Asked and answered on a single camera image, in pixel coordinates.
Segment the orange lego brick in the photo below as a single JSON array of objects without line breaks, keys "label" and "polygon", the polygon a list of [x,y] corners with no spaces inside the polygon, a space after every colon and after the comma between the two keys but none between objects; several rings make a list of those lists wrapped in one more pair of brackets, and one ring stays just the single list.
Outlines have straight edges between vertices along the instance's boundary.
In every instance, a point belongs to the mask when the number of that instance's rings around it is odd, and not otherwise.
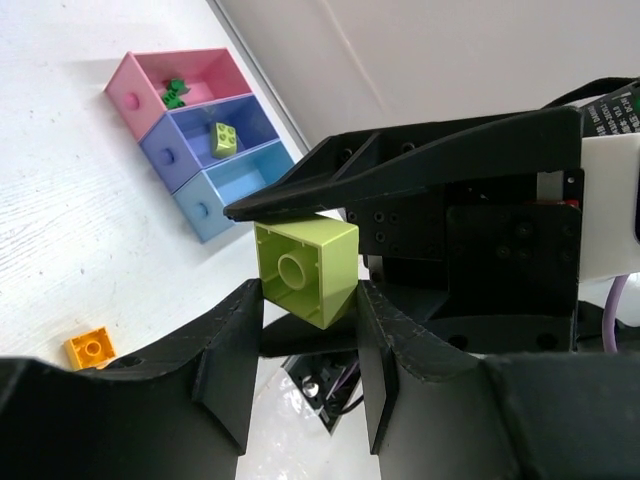
[{"label": "orange lego brick", "polygon": [[64,342],[64,349],[74,371],[104,368],[116,358],[115,348],[105,327],[100,327]]}]

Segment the lime lego brick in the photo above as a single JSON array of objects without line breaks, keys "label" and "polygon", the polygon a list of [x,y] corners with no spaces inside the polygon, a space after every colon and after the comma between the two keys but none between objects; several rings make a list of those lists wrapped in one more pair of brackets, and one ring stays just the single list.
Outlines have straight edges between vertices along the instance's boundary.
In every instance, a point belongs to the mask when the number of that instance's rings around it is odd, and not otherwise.
[{"label": "lime lego brick", "polygon": [[215,122],[210,128],[211,155],[217,159],[225,159],[238,152],[236,129],[225,123]]},{"label": "lime lego brick", "polygon": [[359,229],[313,215],[254,224],[266,300],[325,330],[349,309],[359,277]]}]

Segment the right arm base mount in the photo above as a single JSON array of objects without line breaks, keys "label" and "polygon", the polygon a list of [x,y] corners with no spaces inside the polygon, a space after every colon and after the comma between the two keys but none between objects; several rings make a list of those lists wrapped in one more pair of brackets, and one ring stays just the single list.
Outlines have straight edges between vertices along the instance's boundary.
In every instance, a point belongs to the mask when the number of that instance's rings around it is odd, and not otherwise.
[{"label": "right arm base mount", "polygon": [[361,378],[355,350],[293,355],[283,368],[329,434],[343,416],[363,403],[363,395],[355,394]]}]

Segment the green printed lego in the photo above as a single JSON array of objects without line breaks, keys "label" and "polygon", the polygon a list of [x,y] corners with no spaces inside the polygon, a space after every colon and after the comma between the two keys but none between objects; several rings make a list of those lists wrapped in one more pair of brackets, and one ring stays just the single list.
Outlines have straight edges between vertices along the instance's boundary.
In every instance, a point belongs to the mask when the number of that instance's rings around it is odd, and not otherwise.
[{"label": "green printed lego", "polygon": [[185,106],[182,99],[190,88],[186,85],[182,78],[172,78],[166,85],[166,91],[161,95],[162,102],[168,110],[177,109]]}]

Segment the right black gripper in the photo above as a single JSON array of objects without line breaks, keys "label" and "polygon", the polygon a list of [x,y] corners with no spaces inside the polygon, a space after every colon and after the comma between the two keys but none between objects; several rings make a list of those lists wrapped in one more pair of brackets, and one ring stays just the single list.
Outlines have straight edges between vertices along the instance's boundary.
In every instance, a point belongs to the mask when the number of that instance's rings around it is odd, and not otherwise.
[{"label": "right black gripper", "polygon": [[[582,133],[568,106],[346,132],[224,214],[343,207],[377,290],[441,340],[475,354],[572,352]],[[529,174],[555,171],[560,192],[540,194]]]}]

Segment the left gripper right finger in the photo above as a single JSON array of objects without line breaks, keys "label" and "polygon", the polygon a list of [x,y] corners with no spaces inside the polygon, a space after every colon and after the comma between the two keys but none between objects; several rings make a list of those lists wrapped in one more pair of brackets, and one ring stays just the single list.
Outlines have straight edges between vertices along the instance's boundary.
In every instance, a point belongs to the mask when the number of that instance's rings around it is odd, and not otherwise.
[{"label": "left gripper right finger", "polygon": [[639,358],[477,358],[356,290],[370,452],[385,479],[635,479]]}]

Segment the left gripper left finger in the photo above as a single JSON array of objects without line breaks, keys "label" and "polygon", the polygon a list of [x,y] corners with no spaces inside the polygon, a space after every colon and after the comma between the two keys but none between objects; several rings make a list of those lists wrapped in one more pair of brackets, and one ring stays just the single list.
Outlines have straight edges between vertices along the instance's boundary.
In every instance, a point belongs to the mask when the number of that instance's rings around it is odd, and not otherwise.
[{"label": "left gripper left finger", "polygon": [[1,362],[5,479],[232,479],[263,324],[256,279],[103,369]]}]

